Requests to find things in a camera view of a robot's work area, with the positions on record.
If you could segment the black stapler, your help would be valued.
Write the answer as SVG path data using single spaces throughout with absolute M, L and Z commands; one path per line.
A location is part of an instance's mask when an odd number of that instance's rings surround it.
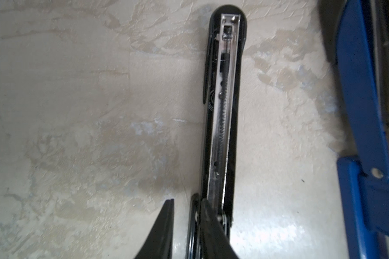
M 186 258 L 202 259 L 201 202 L 207 199 L 230 242 L 236 176 L 238 104 L 247 19 L 223 5 L 211 15 L 203 85 L 205 128 L 201 187 L 191 198 Z

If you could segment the blue stapler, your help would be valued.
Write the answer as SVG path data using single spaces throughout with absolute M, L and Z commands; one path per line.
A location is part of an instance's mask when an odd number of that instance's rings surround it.
M 337 160 L 349 257 L 389 257 L 389 1 L 320 1 L 357 155 Z

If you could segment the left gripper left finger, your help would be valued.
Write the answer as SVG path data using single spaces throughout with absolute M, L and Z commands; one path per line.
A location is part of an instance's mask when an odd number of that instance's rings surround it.
M 164 202 L 152 229 L 135 259 L 171 259 L 174 233 L 174 199 Z

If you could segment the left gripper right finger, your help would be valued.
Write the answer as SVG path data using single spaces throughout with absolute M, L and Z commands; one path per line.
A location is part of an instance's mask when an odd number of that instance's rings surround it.
M 201 202 L 200 240 L 202 259 L 239 259 L 207 199 Z

